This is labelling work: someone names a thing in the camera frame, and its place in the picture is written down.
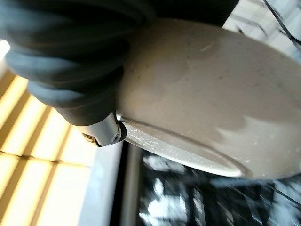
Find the metal connector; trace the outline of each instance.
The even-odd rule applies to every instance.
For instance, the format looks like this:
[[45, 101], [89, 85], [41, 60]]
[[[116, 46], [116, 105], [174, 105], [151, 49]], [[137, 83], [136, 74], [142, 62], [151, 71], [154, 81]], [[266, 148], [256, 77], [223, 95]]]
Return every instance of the metal connector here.
[[84, 137], [97, 146], [112, 145], [120, 141], [122, 131], [116, 123], [115, 116], [110, 113], [104, 120], [89, 126], [77, 127]]

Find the blurry background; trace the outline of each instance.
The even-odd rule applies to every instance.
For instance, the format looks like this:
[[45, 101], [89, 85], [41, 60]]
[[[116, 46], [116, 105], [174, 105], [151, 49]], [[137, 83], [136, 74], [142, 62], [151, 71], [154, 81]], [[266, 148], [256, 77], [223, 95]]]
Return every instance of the blurry background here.
[[[299, 61], [300, 27], [300, 0], [241, 0], [224, 24]], [[96, 148], [26, 83], [0, 62], [1, 226], [301, 225], [299, 175], [235, 181], [126, 142]]]

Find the coiled black cable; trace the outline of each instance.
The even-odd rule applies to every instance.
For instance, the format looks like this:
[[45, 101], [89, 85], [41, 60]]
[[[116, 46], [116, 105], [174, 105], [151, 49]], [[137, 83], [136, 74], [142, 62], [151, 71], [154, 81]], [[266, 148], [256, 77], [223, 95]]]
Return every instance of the coiled black cable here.
[[115, 89], [129, 46], [123, 35], [155, 16], [145, 0], [1, 0], [7, 64], [29, 91], [71, 124], [115, 111]]

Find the glass pane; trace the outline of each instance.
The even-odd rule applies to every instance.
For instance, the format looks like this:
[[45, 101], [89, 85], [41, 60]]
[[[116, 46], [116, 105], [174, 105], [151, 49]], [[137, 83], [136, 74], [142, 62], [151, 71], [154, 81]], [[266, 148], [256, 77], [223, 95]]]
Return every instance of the glass pane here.
[[58, 165], [37, 225], [77, 225], [89, 175], [88, 167]]
[[0, 197], [18, 163], [17, 157], [0, 155]]
[[55, 109], [51, 109], [32, 156], [54, 161], [68, 127], [69, 123]]
[[29, 160], [6, 209], [2, 225], [29, 225], [52, 163]]
[[42, 104], [34, 96], [30, 96], [9, 132], [1, 150], [6, 153], [22, 155], [45, 108], [46, 105]]

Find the beige plastic housing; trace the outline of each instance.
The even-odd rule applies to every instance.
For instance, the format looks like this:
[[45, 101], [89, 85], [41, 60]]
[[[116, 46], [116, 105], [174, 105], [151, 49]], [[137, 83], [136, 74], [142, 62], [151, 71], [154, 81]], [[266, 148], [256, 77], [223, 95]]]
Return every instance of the beige plastic housing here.
[[229, 177], [301, 171], [301, 65], [244, 35], [161, 19], [129, 38], [127, 141]]

